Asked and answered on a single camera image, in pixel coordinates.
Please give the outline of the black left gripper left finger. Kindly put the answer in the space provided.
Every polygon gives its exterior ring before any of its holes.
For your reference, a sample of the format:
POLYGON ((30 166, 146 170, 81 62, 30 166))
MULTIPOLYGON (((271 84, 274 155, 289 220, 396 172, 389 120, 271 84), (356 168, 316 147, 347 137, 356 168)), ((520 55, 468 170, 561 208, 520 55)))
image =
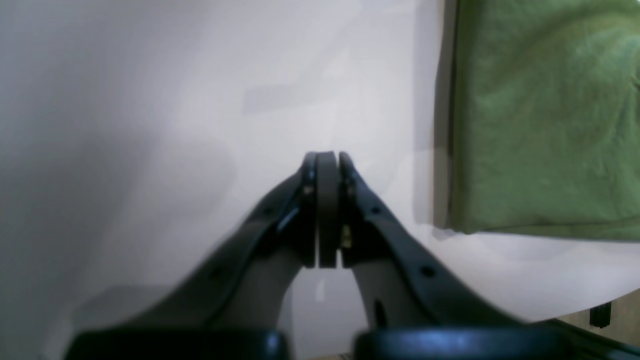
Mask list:
POLYGON ((277 330, 284 296, 315 262, 320 169, 310 152, 237 230, 159 303, 118 325, 80 333, 67 360, 289 360, 277 330))

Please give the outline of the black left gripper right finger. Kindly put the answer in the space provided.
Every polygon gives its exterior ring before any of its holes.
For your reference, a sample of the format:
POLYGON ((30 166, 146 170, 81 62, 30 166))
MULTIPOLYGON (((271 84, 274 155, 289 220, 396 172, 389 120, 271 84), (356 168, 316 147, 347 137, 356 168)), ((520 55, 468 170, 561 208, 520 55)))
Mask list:
POLYGON ((524 325, 498 310, 414 239, 339 153, 350 231, 343 250, 370 330, 354 343, 355 360, 572 360, 561 330, 524 325))

